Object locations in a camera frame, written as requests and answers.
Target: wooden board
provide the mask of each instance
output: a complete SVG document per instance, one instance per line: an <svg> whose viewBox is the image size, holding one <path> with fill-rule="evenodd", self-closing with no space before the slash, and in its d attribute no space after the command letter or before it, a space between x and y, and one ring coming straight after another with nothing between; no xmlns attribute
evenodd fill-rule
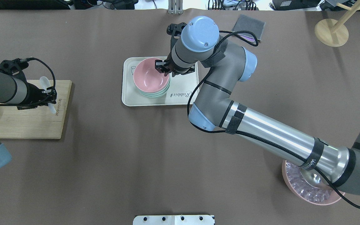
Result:
<svg viewBox="0 0 360 225"><path fill-rule="evenodd" d="M39 80L27 81L41 88ZM0 107L0 138L60 139L71 87L71 81L56 81L56 114L47 106L25 110Z"/></svg>

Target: pink bowl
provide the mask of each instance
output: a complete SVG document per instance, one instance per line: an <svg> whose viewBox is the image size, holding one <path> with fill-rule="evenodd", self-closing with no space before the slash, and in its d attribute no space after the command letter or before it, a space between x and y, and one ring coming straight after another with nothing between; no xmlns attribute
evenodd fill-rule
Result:
<svg viewBox="0 0 360 225"><path fill-rule="evenodd" d="M146 93L155 93L163 90L169 83L170 75L166 77L155 69L157 57L147 58L138 64L134 70L134 84L138 89Z"/></svg>
<svg viewBox="0 0 360 225"><path fill-rule="evenodd" d="M289 180L289 177L288 177L288 175L287 175L287 167L288 167L287 164L288 164L288 163L290 163L290 162L288 162L288 161L286 161L286 160L283 160L283 164L282 164L282 174L283 174L283 178L284 178L284 181L286 182L287 187L288 187L296 196L298 196L299 198L304 199L305 201L307 201L307 202L309 202L309 203L312 203L312 204L314 204L314 205L331 205L331 204L333 204L333 203L338 202L338 201L341 199L341 197L340 197L335 191L333 191L333 190L329 191L329 193L330 193L329 197L328 197L327 199L324 198L324 200L323 200L322 202L310 201L310 200L302 197L302 196L300 195L300 192L297 192L297 190L296 190L295 188L293 188L293 185L291 184L291 182L290 182L290 180Z"/></svg>

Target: gray cloth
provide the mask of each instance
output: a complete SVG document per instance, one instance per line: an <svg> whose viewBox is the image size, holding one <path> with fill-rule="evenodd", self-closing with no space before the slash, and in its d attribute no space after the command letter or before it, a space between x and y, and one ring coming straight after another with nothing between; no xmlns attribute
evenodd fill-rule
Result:
<svg viewBox="0 0 360 225"><path fill-rule="evenodd" d="M248 30L254 33L258 40L262 40L263 29L265 28L266 22L257 20L246 15L240 15L236 24L233 27L233 31ZM241 33L242 35L252 37L251 34Z"/></svg>

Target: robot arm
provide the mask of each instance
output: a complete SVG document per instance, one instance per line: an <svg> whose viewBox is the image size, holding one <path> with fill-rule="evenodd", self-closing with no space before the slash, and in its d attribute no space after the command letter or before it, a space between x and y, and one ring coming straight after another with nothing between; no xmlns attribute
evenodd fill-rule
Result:
<svg viewBox="0 0 360 225"><path fill-rule="evenodd" d="M206 131L220 127L241 135L302 169L320 169L340 191L360 195L360 135L352 148L336 148L231 100L237 81L251 76L257 59L230 41L214 52L219 39L212 19L196 17L184 27L167 59L156 62L157 70L165 74L187 73L197 61L214 68L191 108L191 123Z"/></svg>
<svg viewBox="0 0 360 225"><path fill-rule="evenodd" d="M54 87L51 87L51 92L47 94L44 93L45 90L27 83L22 70L28 67L28 61L31 60L37 59L4 60L0 64L0 103L14 105L18 109L36 108L48 103L56 103ZM8 150L0 142L0 168L11 159Z"/></svg>

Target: wooden stand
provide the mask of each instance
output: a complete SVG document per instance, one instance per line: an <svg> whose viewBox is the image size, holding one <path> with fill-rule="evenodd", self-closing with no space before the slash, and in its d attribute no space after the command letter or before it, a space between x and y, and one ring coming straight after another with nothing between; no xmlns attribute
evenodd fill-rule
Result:
<svg viewBox="0 0 360 225"><path fill-rule="evenodd" d="M27 81L41 88L39 80ZM25 110L0 106L0 138L60 139L71 87L71 81L56 81L56 114L46 106Z"/></svg>
<svg viewBox="0 0 360 225"><path fill-rule="evenodd" d="M315 26L316 37L330 47L340 47L348 40L348 30L344 23L358 10L360 10L360 0L352 7L347 7L337 3L337 6L348 10L340 20L324 19L319 21Z"/></svg>

